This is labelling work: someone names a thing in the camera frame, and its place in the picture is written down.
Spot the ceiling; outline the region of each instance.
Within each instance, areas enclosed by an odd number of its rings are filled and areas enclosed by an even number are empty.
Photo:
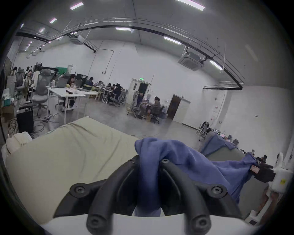
[[[253,1],[194,0],[205,6],[205,9],[200,11],[176,0],[84,0],[83,6],[71,10],[70,7],[79,1],[51,0],[39,3],[26,17],[20,31],[51,40],[70,28],[69,32],[110,24],[156,30],[158,26],[165,26],[176,32],[184,32],[183,35],[189,35],[193,41],[189,37],[167,31],[179,40],[191,43],[197,48],[201,46],[200,49],[204,52],[207,52],[206,49],[215,52],[214,54],[219,52],[214,59],[220,64],[225,54],[226,65],[231,69],[229,71],[233,76],[241,78],[246,85],[288,88],[293,83],[292,54],[277,26],[273,25],[270,17]],[[49,21],[53,18],[57,20],[51,24]],[[86,21],[100,23],[79,26]],[[42,33],[39,32],[41,28],[45,28]],[[82,36],[86,37],[88,32],[89,30],[81,31],[79,34],[82,33]],[[87,39],[129,41],[152,46],[177,57],[184,50],[183,45],[166,41],[163,36],[139,30],[131,33],[114,28],[92,29]],[[43,44],[41,41],[25,38],[20,50],[24,51],[30,41],[33,43],[27,50],[28,54]],[[66,41],[64,37],[44,48]],[[203,70],[218,80],[232,80],[226,73],[219,73],[208,61],[205,62]]]

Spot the label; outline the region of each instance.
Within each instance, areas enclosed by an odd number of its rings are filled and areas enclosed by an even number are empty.
[[[286,179],[281,179],[280,184],[284,185],[286,183]]]
[[[259,172],[259,168],[254,166],[254,165],[251,165],[250,170],[253,171],[256,174]]]

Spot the white door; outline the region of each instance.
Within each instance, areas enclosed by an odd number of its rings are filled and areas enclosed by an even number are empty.
[[[67,72],[70,74],[73,74],[76,72],[76,66],[75,65],[69,65],[67,66]]]
[[[140,86],[140,82],[132,80],[131,85],[129,87],[128,97],[127,97],[128,104],[130,105],[132,104],[134,93],[135,91],[139,90],[139,86]]]
[[[173,121],[182,123],[189,108],[189,102],[181,100]]]

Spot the black box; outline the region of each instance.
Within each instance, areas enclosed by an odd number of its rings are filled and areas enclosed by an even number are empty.
[[[26,131],[27,133],[34,132],[34,116],[31,107],[20,109],[16,112],[17,127],[19,132]]]

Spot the blue towel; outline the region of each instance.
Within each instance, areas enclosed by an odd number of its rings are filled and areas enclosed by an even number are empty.
[[[200,151],[204,156],[214,153],[215,151],[219,150],[220,148],[227,146],[229,150],[236,148],[236,146],[224,140],[220,135],[215,134],[211,136],[211,138],[205,143],[202,150]]]
[[[244,183],[249,180],[250,166],[256,164],[251,153],[241,161],[209,161],[198,151],[177,140],[144,138],[135,142],[135,149],[140,156],[136,216],[160,216],[157,173],[159,161],[163,158],[177,165],[192,180],[224,185],[237,203]]]

